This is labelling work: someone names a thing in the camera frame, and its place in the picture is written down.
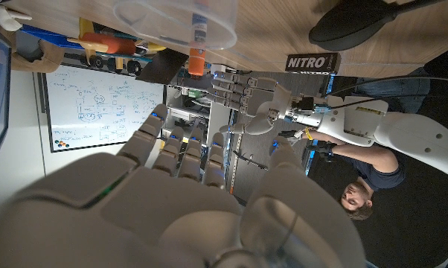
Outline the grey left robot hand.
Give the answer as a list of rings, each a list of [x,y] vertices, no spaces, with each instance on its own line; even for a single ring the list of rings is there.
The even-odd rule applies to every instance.
[[[290,110],[292,95],[276,80],[216,71],[206,99],[250,117],[248,123],[220,127],[222,133],[261,135]]]

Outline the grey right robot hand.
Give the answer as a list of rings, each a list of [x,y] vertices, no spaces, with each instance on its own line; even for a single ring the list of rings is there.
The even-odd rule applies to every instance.
[[[0,206],[0,267],[363,267],[358,231],[308,179],[289,142],[241,206],[224,189],[223,137],[205,169],[201,139],[175,129],[146,166],[167,117],[159,104],[116,154],[96,153]]]

